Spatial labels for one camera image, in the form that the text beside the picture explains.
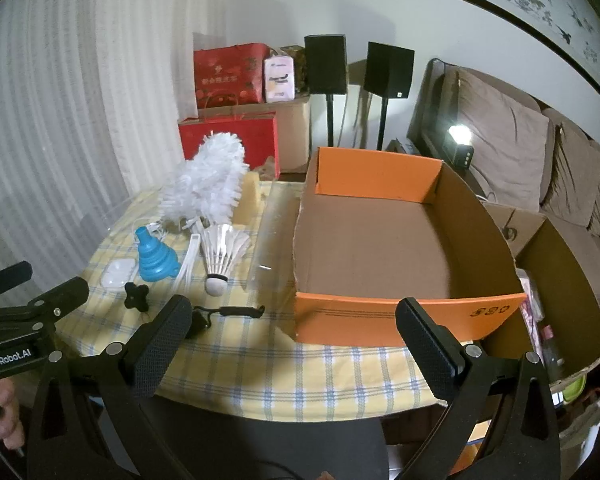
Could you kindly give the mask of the person's left hand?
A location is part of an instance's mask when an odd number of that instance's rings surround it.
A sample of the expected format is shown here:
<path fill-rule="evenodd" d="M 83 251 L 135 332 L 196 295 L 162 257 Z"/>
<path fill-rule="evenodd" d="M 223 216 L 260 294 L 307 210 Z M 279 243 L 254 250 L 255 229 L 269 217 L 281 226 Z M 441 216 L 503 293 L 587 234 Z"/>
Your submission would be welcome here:
<path fill-rule="evenodd" d="M 17 388 L 12 378 L 0 379 L 0 441 L 8 450 L 24 445 Z"/>

